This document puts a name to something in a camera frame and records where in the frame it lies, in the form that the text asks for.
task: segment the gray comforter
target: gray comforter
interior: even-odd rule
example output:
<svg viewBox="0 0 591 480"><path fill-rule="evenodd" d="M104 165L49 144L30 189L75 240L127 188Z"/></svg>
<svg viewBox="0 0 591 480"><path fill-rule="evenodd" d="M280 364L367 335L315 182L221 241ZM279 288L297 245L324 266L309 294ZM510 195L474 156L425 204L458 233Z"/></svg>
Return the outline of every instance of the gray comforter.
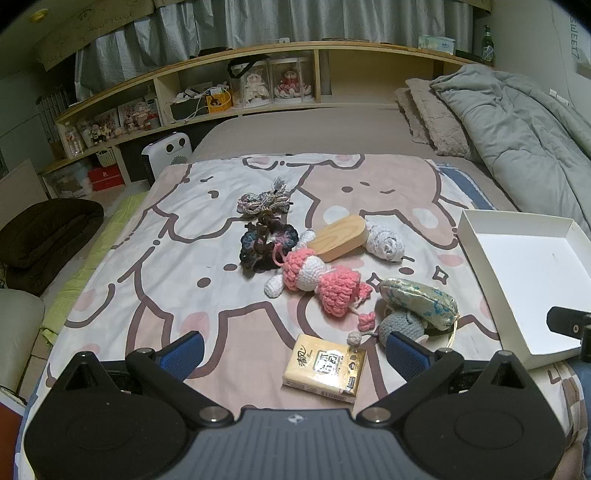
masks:
<svg viewBox="0 0 591 480"><path fill-rule="evenodd" d="M574 219L591 236L591 125L526 77L463 66L431 83L524 212Z"/></svg>

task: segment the curtain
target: curtain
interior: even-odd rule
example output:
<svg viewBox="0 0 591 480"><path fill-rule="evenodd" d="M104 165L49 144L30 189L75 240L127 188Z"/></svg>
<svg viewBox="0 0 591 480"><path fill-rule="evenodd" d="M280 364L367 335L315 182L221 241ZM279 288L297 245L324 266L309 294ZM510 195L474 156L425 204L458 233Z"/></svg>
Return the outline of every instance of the curtain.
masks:
<svg viewBox="0 0 591 480"><path fill-rule="evenodd" d="M157 9L76 53L84 100L211 47L350 38L416 47L420 35L472 51L473 7L454 0L191 0Z"/></svg>

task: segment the wooden block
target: wooden block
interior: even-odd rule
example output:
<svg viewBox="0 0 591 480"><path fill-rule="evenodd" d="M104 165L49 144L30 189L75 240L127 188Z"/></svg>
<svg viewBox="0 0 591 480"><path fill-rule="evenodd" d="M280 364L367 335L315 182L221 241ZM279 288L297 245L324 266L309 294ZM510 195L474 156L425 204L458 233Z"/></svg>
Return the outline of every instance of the wooden block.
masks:
<svg viewBox="0 0 591 480"><path fill-rule="evenodd" d="M333 261L345 253L361 247L369 232L365 220L359 215L349 215L316 232L316 238L308 244L324 262Z"/></svg>

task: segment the pink crochet doll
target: pink crochet doll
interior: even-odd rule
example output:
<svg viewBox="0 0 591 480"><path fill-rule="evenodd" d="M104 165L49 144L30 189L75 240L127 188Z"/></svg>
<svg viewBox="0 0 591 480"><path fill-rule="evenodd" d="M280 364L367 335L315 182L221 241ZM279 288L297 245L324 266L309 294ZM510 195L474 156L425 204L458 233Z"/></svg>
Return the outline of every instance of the pink crochet doll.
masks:
<svg viewBox="0 0 591 480"><path fill-rule="evenodd" d="M283 273L275 275L265 283L265 294L277 298L284 287L293 291L313 291L324 311L335 317L343 317L352 311L359 317L359 330L367 332L375 327L375 313L359 313L356 307L371 295L372 287L361 281L361 273L348 267L330 267L306 245L314 239L314 232L303 233L300 243L287 255L283 263L275 263L283 268Z"/></svg>

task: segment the blue grip pad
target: blue grip pad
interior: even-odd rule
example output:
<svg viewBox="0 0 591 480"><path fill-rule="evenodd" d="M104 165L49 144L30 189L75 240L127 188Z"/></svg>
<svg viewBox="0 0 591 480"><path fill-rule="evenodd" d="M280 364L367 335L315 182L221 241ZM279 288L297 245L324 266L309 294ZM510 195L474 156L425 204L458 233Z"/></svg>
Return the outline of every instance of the blue grip pad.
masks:
<svg viewBox="0 0 591 480"><path fill-rule="evenodd" d="M200 333L179 344L172 351L157 359L157 363L164 371L177 380L183 381L203 361L205 342Z"/></svg>
<svg viewBox="0 0 591 480"><path fill-rule="evenodd" d="M429 356L391 333L386 341L388 363L407 382L431 366Z"/></svg>

